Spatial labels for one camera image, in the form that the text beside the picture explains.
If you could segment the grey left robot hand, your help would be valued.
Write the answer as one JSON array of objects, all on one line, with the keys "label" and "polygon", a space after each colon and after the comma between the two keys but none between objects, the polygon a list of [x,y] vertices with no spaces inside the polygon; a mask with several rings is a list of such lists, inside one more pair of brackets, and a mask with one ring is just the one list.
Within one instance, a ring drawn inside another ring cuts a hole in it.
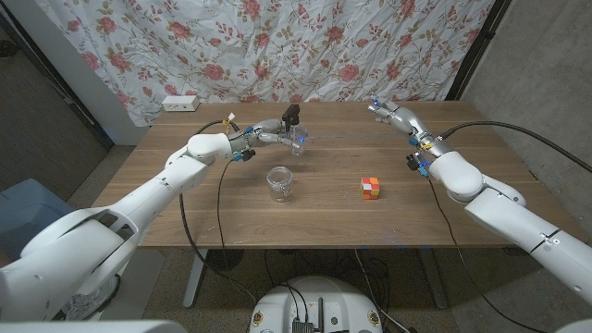
[{"label": "grey left robot hand", "polygon": [[247,147],[263,147],[282,144],[290,149],[300,149],[301,142],[292,139],[286,123],[280,119],[266,119],[246,129],[239,137]]}]

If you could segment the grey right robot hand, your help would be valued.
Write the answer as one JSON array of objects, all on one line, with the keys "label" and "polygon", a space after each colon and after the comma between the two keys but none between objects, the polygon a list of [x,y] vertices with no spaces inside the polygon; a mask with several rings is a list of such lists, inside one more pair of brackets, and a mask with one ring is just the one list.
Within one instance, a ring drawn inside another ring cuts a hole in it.
[{"label": "grey right robot hand", "polygon": [[393,129],[405,134],[410,145],[421,149],[431,149],[436,145],[436,139],[427,126],[410,109],[394,102],[380,102],[374,95],[368,110],[376,115],[376,122],[390,125]]}]

